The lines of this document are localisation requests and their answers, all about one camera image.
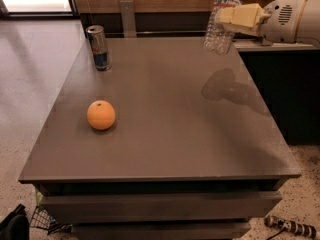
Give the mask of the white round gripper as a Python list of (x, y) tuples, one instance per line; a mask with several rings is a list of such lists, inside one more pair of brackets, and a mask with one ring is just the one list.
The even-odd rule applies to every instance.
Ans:
[[(298, 21), (306, 1), (274, 0), (264, 9), (258, 3), (226, 7), (218, 11), (215, 20), (224, 26), (244, 27), (236, 28), (235, 33), (262, 36), (272, 43), (295, 43)], [(261, 23), (259, 32), (254, 27)]]

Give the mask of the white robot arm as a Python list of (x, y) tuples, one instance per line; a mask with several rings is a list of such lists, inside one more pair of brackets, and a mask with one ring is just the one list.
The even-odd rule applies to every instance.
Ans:
[(225, 30), (261, 37), (271, 43), (320, 47), (320, 0), (274, 0), (220, 9), (215, 16)]

